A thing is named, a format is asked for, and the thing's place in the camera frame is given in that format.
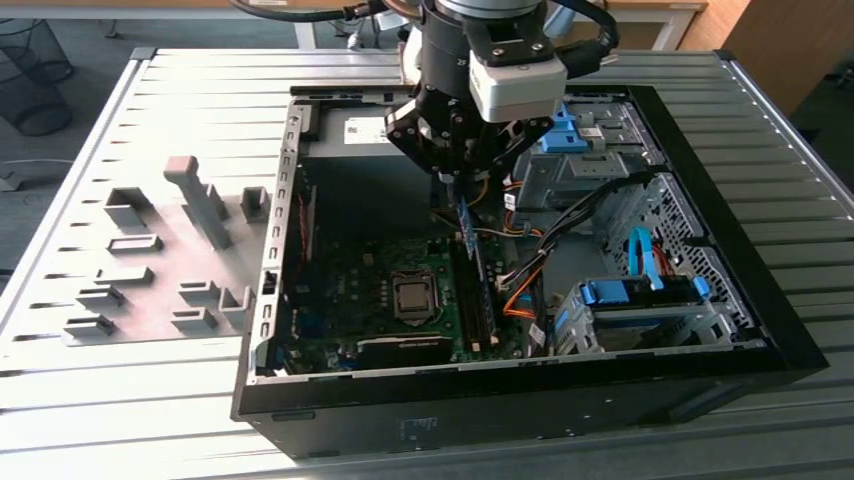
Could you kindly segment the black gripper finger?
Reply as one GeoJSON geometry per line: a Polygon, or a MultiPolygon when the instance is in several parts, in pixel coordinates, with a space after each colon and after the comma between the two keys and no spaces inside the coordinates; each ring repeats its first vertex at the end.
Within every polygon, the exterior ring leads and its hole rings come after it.
{"type": "Polygon", "coordinates": [[[384,118],[387,138],[419,169],[447,185],[448,195],[459,196],[464,187],[468,113],[457,104],[429,107],[427,112],[443,122],[439,130],[432,129],[417,102],[411,100],[384,118]]]}
{"type": "Polygon", "coordinates": [[[553,126],[548,116],[488,123],[475,118],[468,125],[468,164],[479,182],[479,196],[488,193],[493,174],[504,174],[519,156],[553,126]]]}

